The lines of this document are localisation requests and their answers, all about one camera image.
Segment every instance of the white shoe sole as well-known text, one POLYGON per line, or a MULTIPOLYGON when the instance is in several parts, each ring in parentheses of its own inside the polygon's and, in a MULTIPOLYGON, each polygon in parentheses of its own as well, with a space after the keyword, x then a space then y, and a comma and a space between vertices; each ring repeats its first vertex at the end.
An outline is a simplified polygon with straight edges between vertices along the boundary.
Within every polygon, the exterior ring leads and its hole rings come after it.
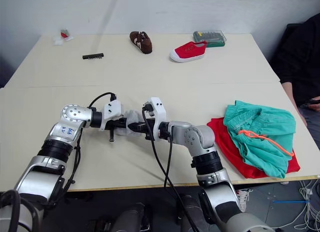
POLYGON ((192 60, 203 58, 204 56, 205 55, 202 54, 202 55, 195 56, 195 57, 192 57, 192 58, 180 58, 175 50, 172 50, 172 52, 170 53, 170 58, 172 60, 174 60, 175 62, 178 62, 178 63, 189 62, 189 61, 192 61, 192 60))

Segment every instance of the table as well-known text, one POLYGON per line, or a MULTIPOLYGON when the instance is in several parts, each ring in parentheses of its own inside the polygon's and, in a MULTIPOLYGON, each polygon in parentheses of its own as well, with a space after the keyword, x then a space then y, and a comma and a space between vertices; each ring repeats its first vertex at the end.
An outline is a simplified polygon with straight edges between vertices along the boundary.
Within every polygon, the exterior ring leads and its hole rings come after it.
POLYGON ((251 34, 226 35, 226 45, 207 48, 203 59, 176 63, 169 53, 191 35, 150 35, 153 52, 143 54, 128 35, 82 35, 54 46, 41 37, 6 87, 108 86, 146 83, 172 86, 278 82, 251 34), (102 59, 82 55, 104 53, 102 59))
MULTIPOLYGON (((4 88, 0 90, 0 191, 12 188, 30 159, 40 150, 52 126, 58 122, 65 104, 87 106, 103 92, 115 92, 124 108, 140 111, 151 96, 161 98, 168 120, 206 124, 223 117, 228 104, 235 100, 287 109, 296 118, 293 147, 301 166, 299 172, 285 179, 244 179, 220 152, 223 166, 234 184, 262 183, 317 178, 320 152, 303 125, 280 83, 203 84, 174 89, 170 83, 145 84, 135 89, 126 84, 108 86, 69 86, 46 88, 4 88)), ((100 99, 102 108, 109 98, 100 99)), ((164 176, 154 158, 151 144, 140 137, 116 136, 109 142, 107 131, 84 130, 82 157, 71 191, 162 186, 164 176)), ((169 144, 156 143, 163 164, 168 160, 169 144)), ((177 185, 197 185, 196 170, 190 167, 191 156, 185 147, 174 145, 170 177, 177 185)), ((70 175, 74 153, 69 158, 65 177, 70 175)))

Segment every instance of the red sneaker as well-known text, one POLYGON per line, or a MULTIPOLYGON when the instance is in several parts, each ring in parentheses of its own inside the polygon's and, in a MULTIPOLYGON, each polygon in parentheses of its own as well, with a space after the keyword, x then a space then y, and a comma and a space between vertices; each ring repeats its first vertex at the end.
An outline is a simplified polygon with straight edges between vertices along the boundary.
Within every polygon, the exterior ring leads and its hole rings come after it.
POLYGON ((179 63, 200 59, 204 57, 206 47, 206 41, 199 43, 189 42, 181 47, 174 49, 170 53, 170 58, 179 63))

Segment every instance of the brown sneaker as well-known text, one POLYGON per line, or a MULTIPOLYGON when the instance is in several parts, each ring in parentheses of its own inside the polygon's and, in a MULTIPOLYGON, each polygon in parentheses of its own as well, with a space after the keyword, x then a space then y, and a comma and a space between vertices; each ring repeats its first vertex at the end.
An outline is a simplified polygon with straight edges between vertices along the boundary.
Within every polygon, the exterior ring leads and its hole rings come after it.
POLYGON ((152 43, 145 32, 131 32, 130 40, 135 44, 144 54, 152 52, 152 43))

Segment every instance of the orange drawstring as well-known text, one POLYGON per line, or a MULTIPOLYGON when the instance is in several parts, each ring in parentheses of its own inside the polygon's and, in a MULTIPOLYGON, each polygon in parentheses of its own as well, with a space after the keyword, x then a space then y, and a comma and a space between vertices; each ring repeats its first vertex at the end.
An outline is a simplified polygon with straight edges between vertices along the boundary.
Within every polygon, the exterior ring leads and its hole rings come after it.
POLYGON ((275 141, 273 141, 272 139, 269 139, 265 136, 261 136, 258 135, 256 133, 253 133, 252 131, 248 131, 248 130, 240 130, 238 132, 238 134, 244 134, 245 136, 249 137, 249 138, 261 138, 261 139, 266 139, 268 140, 270 143, 273 143, 275 146, 277 146, 280 150, 282 150, 282 152, 286 153, 287 155, 293 157, 294 156, 294 152, 289 153, 288 151, 286 151, 284 148, 281 147, 281 145, 279 145, 278 143, 276 143, 275 141))

